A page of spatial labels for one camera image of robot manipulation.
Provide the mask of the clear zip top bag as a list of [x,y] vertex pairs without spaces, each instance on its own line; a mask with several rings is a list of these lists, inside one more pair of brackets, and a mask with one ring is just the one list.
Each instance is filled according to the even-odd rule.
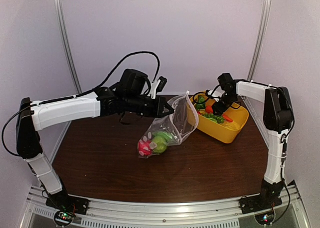
[[[198,116],[194,114],[194,121],[188,120],[187,106],[191,106],[192,103],[189,97],[190,92],[186,91],[183,95],[174,96],[168,100],[168,103],[174,108],[174,113],[163,118],[156,118],[151,123],[148,130],[144,133],[140,140],[150,140],[150,148],[153,150],[155,143],[152,143],[152,139],[155,137],[154,133],[157,131],[166,131],[172,134],[172,140],[167,141],[167,148],[170,146],[181,145],[197,128]],[[138,156],[140,158],[149,158],[153,155],[160,155],[153,153],[149,156]]]

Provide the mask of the orange toy carrot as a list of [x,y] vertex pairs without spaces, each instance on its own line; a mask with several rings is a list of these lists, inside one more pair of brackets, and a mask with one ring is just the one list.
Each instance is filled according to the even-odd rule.
[[[205,111],[206,111],[206,113],[213,113],[214,114],[214,111],[213,111],[213,109],[212,109],[212,107],[211,106],[206,106],[205,107]],[[225,114],[222,114],[222,115],[220,115],[220,116],[222,116],[223,118],[224,118],[224,120],[225,121],[227,121],[227,122],[233,122],[233,120],[231,119],[231,118],[229,118],[227,115],[225,115]]]

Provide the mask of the yellow plastic basket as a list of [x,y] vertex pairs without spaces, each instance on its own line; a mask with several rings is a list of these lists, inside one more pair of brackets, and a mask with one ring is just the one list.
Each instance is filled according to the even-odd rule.
[[201,91],[195,96],[190,96],[191,106],[189,105],[187,106],[188,120],[194,121],[195,120],[194,114],[196,114],[198,117],[198,125],[197,125],[198,130],[202,131],[203,133],[223,143],[226,143],[226,144],[232,143],[236,138],[236,136],[240,133],[242,128],[245,126],[249,118],[248,110],[242,104],[235,102],[231,105],[231,107],[229,107],[223,113],[227,115],[229,118],[231,118],[233,122],[237,123],[240,126],[239,130],[229,130],[224,127],[224,123],[227,121],[224,121],[224,123],[222,124],[215,123],[204,117],[204,113],[206,113],[205,109],[202,109],[202,110],[195,109],[195,98],[198,95],[204,95],[206,97],[206,103],[205,103],[206,106],[212,107],[213,103],[216,102],[215,99],[207,98],[204,91]]

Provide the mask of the light green toy squash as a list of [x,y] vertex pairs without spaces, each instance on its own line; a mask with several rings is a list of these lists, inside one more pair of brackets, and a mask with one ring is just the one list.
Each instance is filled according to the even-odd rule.
[[152,150],[153,153],[161,154],[161,153],[165,152],[167,149],[167,141],[165,138],[163,138],[161,136],[158,136],[158,135],[155,136],[152,139],[152,143],[155,143],[155,147]]

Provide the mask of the red toy pepper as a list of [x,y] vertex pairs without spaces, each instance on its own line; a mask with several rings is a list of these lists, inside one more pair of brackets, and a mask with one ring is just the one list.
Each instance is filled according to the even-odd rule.
[[150,140],[147,140],[147,141],[143,141],[143,140],[140,140],[138,142],[138,154],[140,156],[149,156],[153,153],[152,149],[150,148],[150,143],[151,141]]

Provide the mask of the green toy grapes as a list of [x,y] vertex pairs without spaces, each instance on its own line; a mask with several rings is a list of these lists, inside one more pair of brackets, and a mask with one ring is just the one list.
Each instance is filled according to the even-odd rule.
[[214,115],[213,113],[204,113],[203,115],[205,118],[215,122],[215,123],[218,123],[218,124],[222,124],[224,123],[225,119],[220,116],[220,115]]

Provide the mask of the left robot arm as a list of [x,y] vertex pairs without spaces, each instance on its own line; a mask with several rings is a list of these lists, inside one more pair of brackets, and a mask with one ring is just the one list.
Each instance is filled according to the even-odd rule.
[[153,118],[171,115],[174,109],[158,95],[166,82],[164,77],[150,82],[147,74],[126,69],[119,82],[111,87],[98,86],[87,94],[37,102],[22,99],[16,125],[16,151],[34,171],[52,203],[67,210],[72,199],[44,154],[38,131],[78,119],[124,112]]

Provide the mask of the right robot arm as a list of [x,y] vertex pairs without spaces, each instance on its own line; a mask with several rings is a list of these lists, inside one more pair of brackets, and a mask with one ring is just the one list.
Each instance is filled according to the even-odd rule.
[[285,185],[287,143],[295,123],[289,91],[286,87],[233,79],[229,73],[221,74],[217,80],[223,93],[220,96],[216,96],[215,90],[208,93],[210,97],[217,99],[212,106],[215,114],[222,115],[239,96],[263,103],[263,123],[268,133],[268,157],[256,204],[260,208],[268,208]]

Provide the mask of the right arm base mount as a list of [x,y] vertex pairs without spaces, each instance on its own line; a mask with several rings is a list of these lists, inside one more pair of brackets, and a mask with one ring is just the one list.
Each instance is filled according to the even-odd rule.
[[244,195],[238,200],[238,203],[242,214],[247,214],[272,209],[275,206],[281,205],[283,202],[278,196],[264,200],[260,194],[257,194],[253,196]]

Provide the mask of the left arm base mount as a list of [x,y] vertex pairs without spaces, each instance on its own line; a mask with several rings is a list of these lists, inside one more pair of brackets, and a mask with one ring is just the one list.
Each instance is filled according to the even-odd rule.
[[54,196],[50,195],[45,202],[46,206],[53,207],[69,213],[86,215],[89,200],[75,196]]

